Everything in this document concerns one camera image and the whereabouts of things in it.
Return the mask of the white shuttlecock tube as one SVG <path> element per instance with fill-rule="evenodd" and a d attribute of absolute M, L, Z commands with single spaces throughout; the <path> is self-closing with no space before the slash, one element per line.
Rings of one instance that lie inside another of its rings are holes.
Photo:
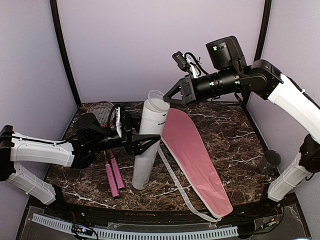
<path fill-rule="evenodd" d="M 165 112 L 157 111 L 150 105 L 147 99 L 143 104 L 139 134 L 162 135 L 168 117 L 168 112 L 169 110 Z M 153 144 L 143 154 L 135 157 L 132 176 L 132 186 L 135 189 L 143 190 L 147 187 L 159 145 L 160 141 Z"/>

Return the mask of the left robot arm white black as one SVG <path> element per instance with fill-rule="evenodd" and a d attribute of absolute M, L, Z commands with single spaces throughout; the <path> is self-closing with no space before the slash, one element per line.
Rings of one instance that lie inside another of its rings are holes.
<path fill-rule="evenodd" d="M 129 155 L 139 156 L 161 139 L 160 134 L 134 134 L 132 115 L 119 108 L 120 127 L 101 126 L 89 112 L 74 123 L 74 136 L 64 141 L 28 137 L 5 125 L 0 131 L 0 180 L 37 198 L 60 218 L 71 213 L 61 189 L 28 171 L 22 162 L 60 165 L 85 169 L 97 160 L 97 153 L 123 147 Z"/>

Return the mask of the clear plastic tube lid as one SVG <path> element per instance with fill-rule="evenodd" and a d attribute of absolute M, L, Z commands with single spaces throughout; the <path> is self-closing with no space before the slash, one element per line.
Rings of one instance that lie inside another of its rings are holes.
<path fill-rule="evenodd" d="M 170 109 L 170 104 L 164 101 L 164 94 L 159 90 L 150 90 L 147 98 L 150 105 L 159 112 L 166 112 Z"/>

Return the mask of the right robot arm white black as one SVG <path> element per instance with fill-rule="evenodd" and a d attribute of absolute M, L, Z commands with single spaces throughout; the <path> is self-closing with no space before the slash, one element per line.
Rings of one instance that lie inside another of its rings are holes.
<path fill-rule="evenodd" d="M 178 67 L 188 74 L 164 95 L 165 102 L 186 105 L 231 93 L 253 92 L 283 109 L 308 132 L 295 159 L 269 185 L 267 196 L 255 205 L 255 213 L 266 217 L 276 202 L 306 177 L 320 171 L 320 107 L 270 62 L 258 59 L 247 65 L 235 36 L 209 42 L 206 48 L 217 72 L 194 77 L 183 54 L 174 53 Z"/>

